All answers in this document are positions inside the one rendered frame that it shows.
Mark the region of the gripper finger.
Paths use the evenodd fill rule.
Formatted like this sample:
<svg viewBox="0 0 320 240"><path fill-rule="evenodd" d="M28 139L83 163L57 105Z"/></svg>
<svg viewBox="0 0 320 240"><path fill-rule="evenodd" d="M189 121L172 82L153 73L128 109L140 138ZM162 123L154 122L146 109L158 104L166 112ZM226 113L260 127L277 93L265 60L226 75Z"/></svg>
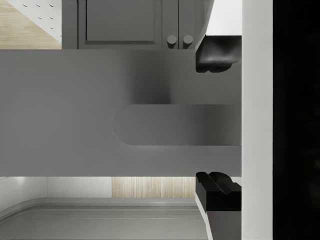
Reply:
<svg viewBox="0 0 320 240"><path fill-rule="evenodd" d="M222 172L197 172L195 193L205 211L240 211L242 187Z"/></svg>
<svg viewBox="0 0 320 240"><path fill-rule="evenodd" d="M240 35L205 35L195 54L198 73L221 73L242 61Z"/></svg>

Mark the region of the white cabinet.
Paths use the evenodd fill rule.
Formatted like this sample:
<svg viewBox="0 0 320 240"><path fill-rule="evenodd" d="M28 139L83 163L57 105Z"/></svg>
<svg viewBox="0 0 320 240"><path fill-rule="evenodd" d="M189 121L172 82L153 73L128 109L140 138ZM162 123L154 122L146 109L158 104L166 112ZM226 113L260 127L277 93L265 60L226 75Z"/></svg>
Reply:
<svg viewBox="0 0 320 240"><path fill-rule="evenodd" d="M215 0L62 0L62 49L197 49Z"/></svg>

